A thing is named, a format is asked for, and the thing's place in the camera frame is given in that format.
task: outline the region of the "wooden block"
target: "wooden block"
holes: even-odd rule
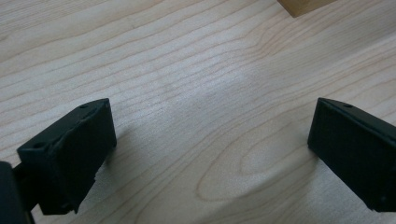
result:
[[[292,17],[301,16],[317,8],[324,7],[335,0],[277,0]]]

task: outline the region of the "light wood tabletop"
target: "light wood tabletop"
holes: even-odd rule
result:
[[[396,2],[2,0],[0,160],[109,98],[118,146],[37,223],[395,223],[307,147],[316,101],[396,125]]]

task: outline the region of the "wooden surface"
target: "wooden surface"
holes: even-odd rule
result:
[[[396,124],[396,3],[0,3],[0,159],[110,98],[118,148],[77,215],[37,223],[395,223],[306,140],[318,97]]]
[[[335,0],[277,0],[292,17],[301,16],[307,12],[324,7]]]

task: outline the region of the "wood grain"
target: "wood grain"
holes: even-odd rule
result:
[[[396,124],[396,4],[0,3],[0,159],[109,97],[118,148],[78,214],[37,223],[394,223],[310,153],[318,97]]]
[[[278,0],[292,17],[299,17],[307,12],[324,7],[335,0]]]

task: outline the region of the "screw hole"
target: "screw hole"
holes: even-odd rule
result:
[[[40,147],[43,147],[44,145],[46,145],[46,143],[44,143],[44,142],[39,142],[39,143],[34,144],[34,145],[33,145],[33,148],[40,148]]]

